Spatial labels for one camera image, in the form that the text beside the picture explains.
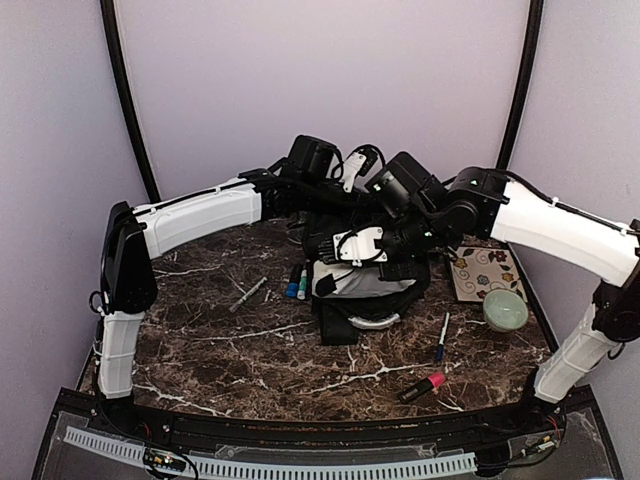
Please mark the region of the pink and black highlighter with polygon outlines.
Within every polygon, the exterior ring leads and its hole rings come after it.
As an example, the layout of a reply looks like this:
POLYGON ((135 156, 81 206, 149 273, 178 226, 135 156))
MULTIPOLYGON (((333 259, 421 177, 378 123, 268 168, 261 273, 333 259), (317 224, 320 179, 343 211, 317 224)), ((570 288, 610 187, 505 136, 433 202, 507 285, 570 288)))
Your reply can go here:
POLYGON ((437 372, 432 375, 425 377, 424 379, 416 382, 412 386, 406 388, 402 392, 398 394, 398 400, 402 404, 408 404, 413 402, 414 400, 420 398, 424 394, 438 389, 441 387, 446 381, 446 376, 437 372))

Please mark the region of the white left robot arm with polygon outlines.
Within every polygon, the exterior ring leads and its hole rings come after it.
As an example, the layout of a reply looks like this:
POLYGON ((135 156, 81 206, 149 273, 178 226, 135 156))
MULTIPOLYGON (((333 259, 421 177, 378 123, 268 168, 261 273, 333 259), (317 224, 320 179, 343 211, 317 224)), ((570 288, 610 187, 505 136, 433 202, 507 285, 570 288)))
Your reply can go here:
POLYGON ((353 211, 365 203, 355 179, 378 158, 375 149, 361 146, 318 180, 282 158, 269 168, 172 200, 138 207, 115 204, 103 244, 100 288, 89 299, 101 317, 96 390, 108 399, 103 421, 120 436, 134 435, 141 427, 140 412, 122 398, 132 393, 139 327, 158 295, 153 259, 231 227, 299 211, 353 211))

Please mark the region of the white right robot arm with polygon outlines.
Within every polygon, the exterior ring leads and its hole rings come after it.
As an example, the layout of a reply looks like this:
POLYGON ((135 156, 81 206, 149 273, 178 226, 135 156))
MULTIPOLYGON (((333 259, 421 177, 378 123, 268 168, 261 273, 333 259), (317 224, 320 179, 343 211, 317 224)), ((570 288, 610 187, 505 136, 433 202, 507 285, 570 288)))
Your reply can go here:
POLYGON ((312 292, 371 297, 404 284, 419 255, 465 235, 543 252, 597 275, 591 303, 559 350, 534 372, 532 393, 510 413, 521 434, 534 432, 570 388, 612 348, 639 337, 639 224, 592 215, 549 197, 516 174, 477 167, 445 186, 423 168, 387 165, 366 185, 389 221, 332 235, 320 245, 312 292))

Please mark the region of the black student backpack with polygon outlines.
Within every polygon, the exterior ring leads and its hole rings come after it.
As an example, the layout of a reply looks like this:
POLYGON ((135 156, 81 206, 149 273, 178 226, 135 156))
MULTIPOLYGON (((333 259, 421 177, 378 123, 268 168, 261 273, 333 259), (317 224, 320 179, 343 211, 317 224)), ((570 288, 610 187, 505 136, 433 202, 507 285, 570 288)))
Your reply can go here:
POLYGON ((430 261, 425 255, 361 267, 321 258, 321 245, 331 243, 336 234, 392 225, 379 208, 307 215, 302 249, 311 267, 312 313, 319 320, 322 345, 355 345, 361 332, 389 328, 430 286, 430 261))

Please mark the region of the white pencil pouch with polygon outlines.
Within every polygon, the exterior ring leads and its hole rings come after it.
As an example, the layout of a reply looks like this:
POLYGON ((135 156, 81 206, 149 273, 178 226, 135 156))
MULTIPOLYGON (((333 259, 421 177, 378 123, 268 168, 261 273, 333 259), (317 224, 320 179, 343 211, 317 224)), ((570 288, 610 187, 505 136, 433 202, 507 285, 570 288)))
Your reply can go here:
POLYGON ((403 292, 415 280, 383 281, 377 267, 353 267, 349 264, 312 264, 312 295, 329 299, 374 298, 403 292))

